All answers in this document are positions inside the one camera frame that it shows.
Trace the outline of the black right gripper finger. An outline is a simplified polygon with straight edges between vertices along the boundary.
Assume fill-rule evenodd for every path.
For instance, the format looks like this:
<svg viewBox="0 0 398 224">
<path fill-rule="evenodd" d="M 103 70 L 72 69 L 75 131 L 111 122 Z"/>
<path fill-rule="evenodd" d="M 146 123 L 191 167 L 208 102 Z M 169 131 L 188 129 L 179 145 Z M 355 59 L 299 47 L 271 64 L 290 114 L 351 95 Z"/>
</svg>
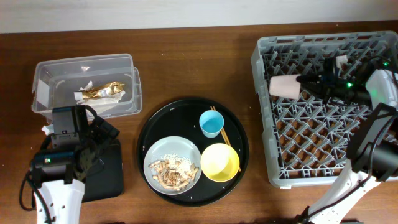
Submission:
<svg viewBox="0 0 398 224">
<path fill-rule="evenodd" d="M 301 84 L 321 84 L 323 82 L 321 75 L 299 75 L 296 81 Z"/>
<path fill-rule="evenodd" d="M 303 90 L 309 92 L 315 98 L 324 99 L 325 97 L 322 85 L 301 84 L 300 87 Z"/>
</svg>

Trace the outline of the pink plastic cup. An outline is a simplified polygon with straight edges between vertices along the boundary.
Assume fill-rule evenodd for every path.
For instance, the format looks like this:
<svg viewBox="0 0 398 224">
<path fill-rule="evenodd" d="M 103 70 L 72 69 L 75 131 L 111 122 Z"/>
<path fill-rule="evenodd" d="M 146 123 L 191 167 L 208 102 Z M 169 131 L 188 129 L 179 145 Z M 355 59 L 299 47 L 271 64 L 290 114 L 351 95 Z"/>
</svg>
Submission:
<svg viewBox="0 0 398 224">
<path fill-rule="evenodd" d="M 300 83 L 296 80 L 299 75 L 279 75 L 270 79 L 269 94 L 283 98 L 297 100 L 300 97 Z"/>
</svg>

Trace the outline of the white tissue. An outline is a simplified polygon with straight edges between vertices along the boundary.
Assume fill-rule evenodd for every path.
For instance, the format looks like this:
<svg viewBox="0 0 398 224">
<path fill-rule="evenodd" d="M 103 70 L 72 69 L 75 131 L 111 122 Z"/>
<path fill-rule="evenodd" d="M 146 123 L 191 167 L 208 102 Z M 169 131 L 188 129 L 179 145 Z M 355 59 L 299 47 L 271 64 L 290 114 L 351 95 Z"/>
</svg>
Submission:
<svg viewBox="0 0 398 224">
<path fill-rule="evenodd" d="M 92 108 L 95 106 L 101 106 L 100 109 L 96 110 L 97 113 L 102 113 L 106 110 L 109 110 L 114 107 L 114 104 L 118 103 L 121 101 L 122 97 L 126 94 L 125 91 L 122 91 L 121 93 L 112 95 L 107 98 L 98 98 L 98 99 L 89 99 L 89 100 L 76 100 L 76 103 L 78 105 L 88 105 Z"/>
</svg>

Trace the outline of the gold coffee sachet wrapper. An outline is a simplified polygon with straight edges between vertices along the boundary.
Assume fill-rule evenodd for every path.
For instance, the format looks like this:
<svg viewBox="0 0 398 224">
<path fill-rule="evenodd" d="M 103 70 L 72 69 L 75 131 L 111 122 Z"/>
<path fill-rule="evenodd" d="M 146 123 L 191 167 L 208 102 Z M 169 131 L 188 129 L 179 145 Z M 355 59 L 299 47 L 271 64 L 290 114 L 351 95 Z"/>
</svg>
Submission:
<svg viewBox="0 0 398 224">
<path fill-rule="evenodd" d="M 74 92 L 74 97 L 77 101 L 107 98 L 121 93 L 124 91 L 124 87 L 125 84 L 121 82 L 111 82 L 105 85 L 93 86 L 93 82 L 89 81 L 86 87 L 80 88 L 78 91 Z"/>
</svg>

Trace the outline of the light blue plastic cup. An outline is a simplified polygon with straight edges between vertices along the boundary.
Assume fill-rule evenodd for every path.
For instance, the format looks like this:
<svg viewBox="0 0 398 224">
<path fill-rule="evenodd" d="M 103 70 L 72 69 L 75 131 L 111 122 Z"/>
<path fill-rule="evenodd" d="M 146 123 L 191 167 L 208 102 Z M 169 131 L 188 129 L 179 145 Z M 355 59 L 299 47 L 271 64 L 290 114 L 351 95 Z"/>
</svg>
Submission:
<svg viewBox="0 0 398 224">
<path fill-rule="evenodd" d="M 202 133 L 207 138 L 215 138 L 224 126 L 224 118 L 221 113 L 215 110 L 208 110 L 201 114 L 199 125 Z"/>
</svg>

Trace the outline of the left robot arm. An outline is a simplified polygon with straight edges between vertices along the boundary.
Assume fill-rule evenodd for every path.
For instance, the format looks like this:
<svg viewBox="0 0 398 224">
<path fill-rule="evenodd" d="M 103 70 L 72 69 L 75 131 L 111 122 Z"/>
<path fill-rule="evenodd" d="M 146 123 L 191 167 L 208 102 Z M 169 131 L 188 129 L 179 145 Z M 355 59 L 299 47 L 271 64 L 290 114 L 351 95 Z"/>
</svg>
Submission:
<svg viewBox="0 0 398 224">
<path fill-rule="evenodd" d="M 37 223 L 78 223 L 87 201 L 124 190 L 119 130 L 87 105 L 55 108 L 47 135 L 24 177 L 34 192 Z"/>
</svg>

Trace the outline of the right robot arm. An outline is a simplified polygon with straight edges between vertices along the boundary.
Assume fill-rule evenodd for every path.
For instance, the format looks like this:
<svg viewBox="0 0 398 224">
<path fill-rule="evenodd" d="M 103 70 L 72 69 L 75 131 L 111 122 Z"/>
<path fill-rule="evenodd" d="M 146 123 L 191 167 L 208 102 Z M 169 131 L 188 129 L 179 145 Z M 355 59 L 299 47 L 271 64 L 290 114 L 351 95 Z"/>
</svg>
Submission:
<svg viewBox="0 0 398 224">
<path fill-rule="evenodd" d="M 397 146 L 384 139 L 397 121 L 397 61 L 369 57 L 349 79 L 340 78 L 340 70 L 338 59 L 329 58 L 322 72 L 295 81 L 323 101 L 369 106 L 371 114 L 349 141 L 340 175 L 321 199 L 295 217 L 296 223 L 340 223 L 370 190 L 397 177 Z"/>
</svg>

